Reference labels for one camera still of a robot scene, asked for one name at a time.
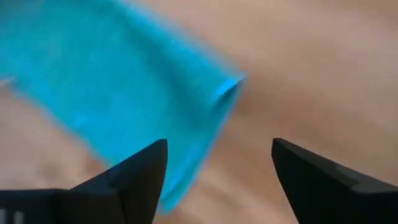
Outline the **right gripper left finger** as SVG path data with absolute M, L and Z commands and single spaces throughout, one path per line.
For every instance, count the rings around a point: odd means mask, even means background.
M 159 139 L 72 188 L 78 193 L 70 224 L 152 224 L 167 167 L 167 140 Z

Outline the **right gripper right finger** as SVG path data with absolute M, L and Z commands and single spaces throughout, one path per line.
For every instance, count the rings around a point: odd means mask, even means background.
M 300 224 L 382 224 L 380 201 L 356 187 L 370 176 L 282 138 L 272 141 L 279 182 Z

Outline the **teal microfiber towel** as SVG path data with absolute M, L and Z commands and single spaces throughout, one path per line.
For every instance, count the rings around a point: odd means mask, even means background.
M 169 145 L 159 210 L 195 181 L 244 75 L 121 0 L 0 0 L 0 79 L 115 165 Z

